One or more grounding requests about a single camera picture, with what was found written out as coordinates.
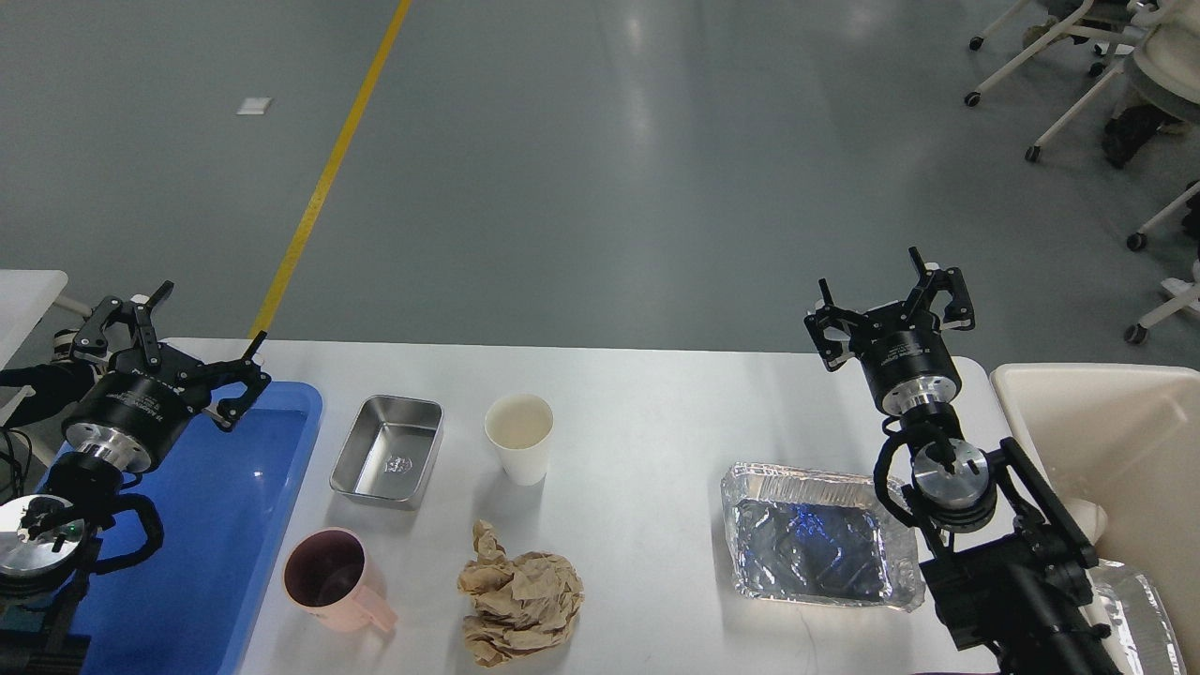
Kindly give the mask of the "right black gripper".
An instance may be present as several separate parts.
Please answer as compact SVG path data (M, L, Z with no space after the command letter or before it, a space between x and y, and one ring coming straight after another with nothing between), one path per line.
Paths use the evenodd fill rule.
M924 404L950 404L962 381L941 331L972 331L974 307L962 271L926 263L908 247L918 275L902 305L878 305L860 313L834 303L828 280L818 279L821 299L804 317L818 358L828 372L859 359L876 410L900 417Z

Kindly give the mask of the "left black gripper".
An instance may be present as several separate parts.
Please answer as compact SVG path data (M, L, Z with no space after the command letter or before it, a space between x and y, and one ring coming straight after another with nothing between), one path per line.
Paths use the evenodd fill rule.
M256 360L268 333L258 331L239 358L205 364L175 350L161 347L154 310L164 303L175 283L166 280L146 300L106 298L71 341L71 359L98 364L109 353L108 330L125 325L132 350L116 354L116 368L106 374L62 423L66 443L73 450L103 458L116 470L145 473L157 470L191 420L204 413L215 426L232 432L274 381ZM146 368L160 368L150 372ZM236 398L214 392L241 384Z

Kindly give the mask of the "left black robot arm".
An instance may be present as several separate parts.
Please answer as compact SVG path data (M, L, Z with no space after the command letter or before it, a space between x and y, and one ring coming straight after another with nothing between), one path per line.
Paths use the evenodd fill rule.
M198 416L229 432L271 383L256 363L266 331L239 358L206 364L160 340L154 310L172 294L107 295L59 351L92 377L62 423L68 446L34 494L2 504L2 608L37 614L35 631L2 632L5 674L78 674L90 637L72 634L95 574L145 563L163 546L154 501L136 494Z

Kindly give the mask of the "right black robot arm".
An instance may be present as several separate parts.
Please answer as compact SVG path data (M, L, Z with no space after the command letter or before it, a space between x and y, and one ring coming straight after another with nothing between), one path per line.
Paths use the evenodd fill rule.
M984 450L966 440L962 390L943 341L968 331L974 307L955 265L908 249L908 295L866 311L839 307L826 280L804 325L833 372L857 360L886 440L872 470L878 502L919 531L919 567L955 649L986 649L1002 674L1116 674L1112 629L1086 619L1096 548L1016 440Z

